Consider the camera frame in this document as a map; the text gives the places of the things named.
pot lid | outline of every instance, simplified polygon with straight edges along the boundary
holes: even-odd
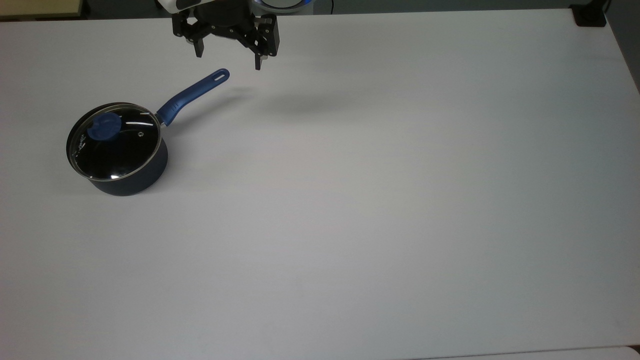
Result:
[[[134,174],[156,154],[160,122],[147,109],[108,104],[83,116],[67,140],[67,158],[82,176],[113,181]]]

blue handle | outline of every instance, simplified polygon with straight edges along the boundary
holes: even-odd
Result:
[[[229,71],[227,69],[220,69],[172,97],[171,100],[162,105],[162,108],[158,110],[156,115],[160,118],[160,121],[164,122],[166,126],[169,126],[185,105],[206,94],[209,90],[224,83],[228,79]]]

cooking pot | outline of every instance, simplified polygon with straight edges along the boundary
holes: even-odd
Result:
[[[129,102],[98,106],[76,122],[67,138],[74,170],[111,195],[128,196],[151,186],[168,160],[161,128],[191,101],[224,83],[220,69],[172,97],[157,113]]]

lid knob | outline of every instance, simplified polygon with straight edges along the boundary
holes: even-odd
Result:
[[[116,113],[103,113],[93,118],[93,126],[86,130],[89,137],[104,141],[114,138],[122,127],[122,120]]]

table surface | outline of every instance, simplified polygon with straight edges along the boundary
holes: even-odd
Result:
[[[0,19],[78,16],[82,0],[2,0]]]
[[[640,343],[640,96],[570,10],[0,24],[3,359],[413,359]],[[133,197],[65,157],[100,104],[226,67]]]

